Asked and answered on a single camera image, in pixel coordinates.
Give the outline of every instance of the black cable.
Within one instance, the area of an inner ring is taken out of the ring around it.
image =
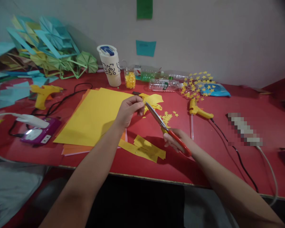
[[[219,131],[222,133],[222,135],[224,136],[225,140],[228,142],[228,139],[226,138],[226,136],[224,135],[224,133],[222,132],[222,130],[218,127],[218,125],[214,122],[213,118],[211,118],[211,121],[212,121],[212,123],[214,123],[214,125],[218,128],[218,130],[219,130]],[[240,161],[240,163],[241,163],[241,166],[242,166],[243,170],[245,171],[245,173],[247,174],[247,176],[249,177],[249,179],[250,179],[251,182],[253,183],[253,185],[254,185],[254,187],[255,187],[255,189],[256,189],[256,192],[259,193],[259,189],[258,189],[256,183],[254,182],[254,180],[252,179],[252,177],[249,175],[249,173],[247,172],[247,170],[246,170],[246,168],[245,168],[245,166],[244,166],[244,164],[243,164],[243,162],[242,162],[242,158],[241,158],[241,156],[240,156],[240,153],[239,153],[238,150],[235,148],[235,146],[232,146],[232,147],[233,147],[233,149],[235,149],[235,151],[237,152],[237,156],[238,156],[238,159],[239,159],[239,161]]]
[[[74,87],[74,92],[73,92],[73,93],[71,93],[70,95],[64,97],[61,101],[58,101],[58,102],[52,104],[52,105],[50,106],[50,108],[48,109],[48,111],[47,111],[46,114],[38,114],[38,113],[35,113],[36,111],[39,110],[39,109],[35,108],[35,109],[32,111],[31,115],[33,115],[33,116],[45,116],[45,117],[48,117],[48,116],[52,115],[52,114],[59,108],[59,106],[62,104],[62,102],[64,102],[66,99],[68,99],[68,98],[74,96],[75,94],[77,94],[77,93],[79,93],[79,92],[87,91],[87,90],[88,90],[88,89],[85,89],[85,90],[76,91],[77,86],[82,85],[82,84],[90,84],[91,87],[90,87],[89,89],[92,89],[92,88],[93,88],[93,85],[92,85],[91,83],[89,83],[89,82],[79,83],[79,84],[75,85],[75,87]],[[21,137],[24,136],[24,134],[12,134],[12,133],[11,133],[11,131],[12,131],[12,130],[14,129],[14,127],[16,126],[16,124],[17,124],[17,121],[15,120],[14,123],[12,124],[11,128],[9,129],[9,135],[10,135],[10,136],[15,136],[15,137],[20,137],[20,138],[21,138]]]

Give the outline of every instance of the yellow glue gun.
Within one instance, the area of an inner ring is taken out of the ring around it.
[[[201,109],[196,105],[196,100],[195,100],[195,99],[191,99],[191,101],[190,101],[189,113],[190,113],[191,115],[196,115],[196,114],[198,114],[198,115],[200,115],[200,116],[202,116],[202,117],[205,117],[205,118],[207,118],[207,119],[211,119],[211,118],[214,117],[214,115],[213,115],[212,113],[210,114],[210,113],[207,113],[207,112],[201,110]]]
[[[38,85],[30,85],[31,91],[37,93],[37,99],[35,107],[40,110],[45,110],[45,100],[46,98],[55,92],[61,92],[63,88],[53,85],[43,85],[41,88]]]

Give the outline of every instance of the hand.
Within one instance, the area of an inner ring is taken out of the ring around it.
[[[130,125],[134,112],[137,112],[139,116],[142,116],[144,110],[145,104],[143,103],[143,99],[141,97],[129,97],[121,103],[115,123],[118,126],[126,128]]]
[[[182,130],[176,128],[170,128],[169,130],[173,131],[182,141],[186,144],[189,150],[193,153],[198,147],[198,145],[193,142],[193,140]],[[164,134],[164,140],[166,142],[165,147],[172,146],[173,149],[179,153],[180,151],[184,153],[183,147],[169,134]]]

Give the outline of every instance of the white cup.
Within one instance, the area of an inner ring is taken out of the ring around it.
[[[117,49],[111,45],[99,45],[97,51],[110,86],[120,86],[121,79]]]

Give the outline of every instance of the red table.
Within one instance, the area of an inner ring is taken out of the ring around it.
[[[16,79],[7,84],[16,84],[25,80],[28,80],[30,84],[32,83],[30,79]],[[125,87],[124,83],[119,88],[110,87],[104,73],[86,74],[78,80],[72,78],[53,82],[52,85],[60,86],[67,90],[63,94],[56,96],[54,100],[49,101],[46,106],[49,107],[52,103],[60,101],[64,96],[71,94],[74,86],[83,82],[92,83],[93,88],[103,87],[121,92],[132,92],[132,90],[128,90]],[[88,86],[80,85],[78,90],[87,89]],[[240,112],[243,117],[247,118],[246,120],[253,126],[255,132],[260,133],[260,136],[263,138],[264,146],[262,149],[276,174],[279,197],[285,197],[285,165],[278,158],[277,153],[279,147],[285,148],[285,110],[270,96],[259,95],[252,89],[243,89],[232,85],[226,85],[225,87],[232,95],[231,98],[206,97],[199,106],[204,108],[206,112],[214,114],[215,122],[225,133],[228,140],[233,142],[239,150],[242,161],[257,184],[259,192],[261,194],[274,195],[274,182],[264,158],[255,147],[243,146],[241,144],[240,139],[229,127],[225,115],[229,112]],[[153,94],[153,92],[148,91],[148,86],[142,82],[136,82],[135,91]],[[183,98],[177,92],[157,93],[161,94],[164,100],[161,103],[163,110],[158,111],[158,114],[163,115],[165,111],[168,111],[168,113],[176,111],[179,116],[173,115],[169,121],[169,126],[180,128],[187,134],[190,134],[189,100]],[[61,117],[62,122],[65,123],[81,100],[82,94],[83,92],[78,93],[66,100],[52,116]],[[0,112],[30,114],[33,106],[34,103],[32,101],[23,99],[16,102],[15,105],[5,108],[3,111],[0,110]],[[146,117],[142,119],[135,116],[132,119],[131,125],[127,129],[129,142],[133,143],[136,135],[140,135],[152,144],[164,149],[160,127],[149,112],[147,112]],[[5,116],[4,119],[5,121],[0,124],[0,155],[7,159],[74,168],[86,156],[86,154],[62,156],[62,144],[53,143],[53,138],[47,145],[39,148],[33,148],[29,144],[21,143],[19,138],[8,135],[8,129],[15,117]],[[23,133],[25,130],[25,126],[18,123],[13,132]],[[200,116],[194,116],[194,141],[223,166],[253,187],[240,166],[235,150],[228,146],[211,121]],[[208,181],[193,159],[177,154],[171,148],[166,149],[166,151],[167,156],[165,160],[158,158],[158,162],[153,163],[123,149],[118,149],[111,167],[111,173],[209,187]]]

